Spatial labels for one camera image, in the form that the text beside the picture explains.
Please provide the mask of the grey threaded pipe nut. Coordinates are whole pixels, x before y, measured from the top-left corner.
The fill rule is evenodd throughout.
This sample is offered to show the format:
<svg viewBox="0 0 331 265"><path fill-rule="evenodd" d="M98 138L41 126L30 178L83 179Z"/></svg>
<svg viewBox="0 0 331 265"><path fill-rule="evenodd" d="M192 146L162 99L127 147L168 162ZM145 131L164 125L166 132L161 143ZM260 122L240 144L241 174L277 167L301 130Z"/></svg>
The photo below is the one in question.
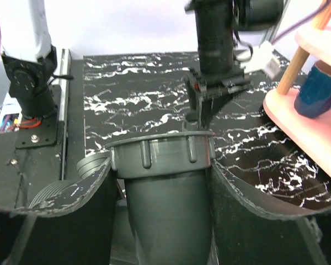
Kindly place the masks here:
<svg viewBox="0 0 331 265"><path fill-rule="evenodd" d="M190 110L189 112L187 112L181 126L181 131L182 132L203 131L203 129L200 128L198 125L197 118L198 116L195 110Z"/></svg>

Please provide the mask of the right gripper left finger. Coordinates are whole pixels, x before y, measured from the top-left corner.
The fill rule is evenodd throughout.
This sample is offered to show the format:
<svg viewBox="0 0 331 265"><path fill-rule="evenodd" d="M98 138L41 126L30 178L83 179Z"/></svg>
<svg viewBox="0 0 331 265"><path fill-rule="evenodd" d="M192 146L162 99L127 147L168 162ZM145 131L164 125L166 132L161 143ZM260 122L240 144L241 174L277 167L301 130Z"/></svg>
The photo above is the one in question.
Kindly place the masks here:
<svg viewBox="0 0 331 265"><path fill-rule="evenodd" d="M31 209L0 208L0 264L109 264L115 202L106 159Z"/></svg>

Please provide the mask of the grey pipe tee fitting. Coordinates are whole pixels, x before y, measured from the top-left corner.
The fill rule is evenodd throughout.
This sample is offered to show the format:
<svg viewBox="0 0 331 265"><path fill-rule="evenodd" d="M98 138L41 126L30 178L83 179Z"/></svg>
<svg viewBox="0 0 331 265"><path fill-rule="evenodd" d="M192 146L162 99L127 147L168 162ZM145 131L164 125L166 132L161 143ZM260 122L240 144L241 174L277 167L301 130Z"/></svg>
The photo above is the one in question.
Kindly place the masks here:
<svg viewBox="0 0 331 265"><path fill-rule="evenodd" d="M111 262L206 264L212 222L206 171L215 158L213 133L183 131L115 141L110 154L80 160L81 178L103 162L124 181L116 203Z"/></svg>

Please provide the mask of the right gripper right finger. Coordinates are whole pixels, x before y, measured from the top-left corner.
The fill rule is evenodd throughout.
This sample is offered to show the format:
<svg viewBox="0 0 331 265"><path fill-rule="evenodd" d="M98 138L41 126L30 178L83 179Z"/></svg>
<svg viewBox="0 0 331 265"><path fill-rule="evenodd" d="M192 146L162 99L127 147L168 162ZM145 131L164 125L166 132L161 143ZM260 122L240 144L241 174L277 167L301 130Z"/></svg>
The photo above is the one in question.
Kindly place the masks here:
<svg viewBox="0 0 331 265"><path fill-rule="evenodd" d="M219 264L331 264L331 206L276 199L213 161L209 174Z"/></svg>

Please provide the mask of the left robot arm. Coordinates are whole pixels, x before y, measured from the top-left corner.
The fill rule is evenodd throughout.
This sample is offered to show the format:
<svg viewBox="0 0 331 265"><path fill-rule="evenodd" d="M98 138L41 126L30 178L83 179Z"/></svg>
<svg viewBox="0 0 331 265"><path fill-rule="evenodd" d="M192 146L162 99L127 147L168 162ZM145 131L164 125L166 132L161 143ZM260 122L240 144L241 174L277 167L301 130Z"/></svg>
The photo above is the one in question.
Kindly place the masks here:
<svg viewBox="0 0 331 265"><path fill-rule="evenodd" d="M190 1L194 12L199 69L185 80L190 113L184 130L205 131L212 118L232 98L252 87L249 65L259 51L235 55L239 32L267 30L282 17L283 1ZM43 1L0 1L2 62L10 80L9 94L26 118L47 118L56 113L49 79L57 67Z"/></svg>

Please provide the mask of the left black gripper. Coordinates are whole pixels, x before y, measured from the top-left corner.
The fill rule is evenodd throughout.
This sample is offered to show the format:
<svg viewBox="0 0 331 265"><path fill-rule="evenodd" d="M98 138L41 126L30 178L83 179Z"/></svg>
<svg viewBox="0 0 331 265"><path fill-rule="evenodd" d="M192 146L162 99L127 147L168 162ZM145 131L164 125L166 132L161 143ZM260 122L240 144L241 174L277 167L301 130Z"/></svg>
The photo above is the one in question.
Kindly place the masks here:
<svg viewBox="0 0 331 265"><path fill-rule="evenodd" d="M190 1L186 12L195 13L200 72L222 75L234 65L233 33L263 31L276 25L282 17L284 1ZM202 95L206 80L194 68L185 78L190 109L198 116L198 125L209 129L209 122L230 101L251 89L251 81L224 88L210 101Z"/></svg>

